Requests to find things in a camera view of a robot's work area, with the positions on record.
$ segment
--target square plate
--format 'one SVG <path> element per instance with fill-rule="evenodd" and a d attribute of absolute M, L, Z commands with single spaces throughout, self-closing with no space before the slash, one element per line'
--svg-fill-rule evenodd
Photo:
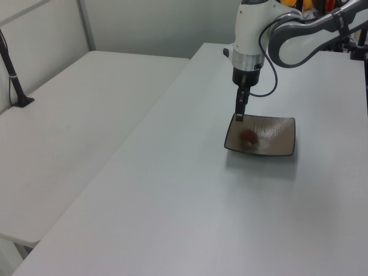
<path fill-rule="evenodd" d="M 250 129 L 258 135 L 258 143 L 239 139 L 240 132 Z M 245 154 L 288 156 L 295 148 L 295 119 L 244 115 L 243 122 L 233 115 L 225 139 L 225 148 Z"/>

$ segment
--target food item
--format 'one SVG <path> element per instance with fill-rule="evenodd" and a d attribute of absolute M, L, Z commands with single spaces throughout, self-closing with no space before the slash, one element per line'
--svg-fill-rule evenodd
<path fill-rule="evenodd" d="M 247 141 L 251 144 L 258 144 L 258 135 L 250 129 L 245 129 L 239 133 L 239 139 L 241 141 Z"/>

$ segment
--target table surface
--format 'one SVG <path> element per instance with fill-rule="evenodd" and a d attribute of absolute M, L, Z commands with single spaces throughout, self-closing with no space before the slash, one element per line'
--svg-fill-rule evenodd
<path fill-rule="evenodd" d="M 188 62 L 90 52 L 1 114 L 0 237 L 44 237 Z"/>
<path fill-rule="evenodd" d="M 205 44 L 14 276 L 365 275 L 363 63 L 277 71 L 247 113 L 295 117 L 293 156 L 224 149 L 236 87 Z M 253 92 L 273 81 L 265 66 Z"/>

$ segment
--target red object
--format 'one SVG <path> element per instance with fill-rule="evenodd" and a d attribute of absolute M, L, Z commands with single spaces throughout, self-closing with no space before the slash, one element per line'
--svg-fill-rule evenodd
<path fill-rule="evenodd" d="M 258 143 L 258 135 L 250 129 L 245 129 L 245 130 L 241 131 L 240 134 L 239 134 L 239 139 L 241 141 L 247 141 L 251 144 L 257 144 Z"/>
<path fill-rule="evenodd" d="M 325 13 L 329 13 L 331 10 L 335 8 L 335 0 L 325 0 Z"/>

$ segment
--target yellow object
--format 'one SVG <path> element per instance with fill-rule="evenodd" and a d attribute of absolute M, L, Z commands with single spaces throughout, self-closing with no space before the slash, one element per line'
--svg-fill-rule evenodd
<path fill-rule="evenodd" d="M 287 7 L 294 7 L 296 5 L 296 0 L 281 0 L 281 4 Z M 312 0 L 304 0 L 303 1 L 303 11 L 310 10 L 313 7 Z"/>

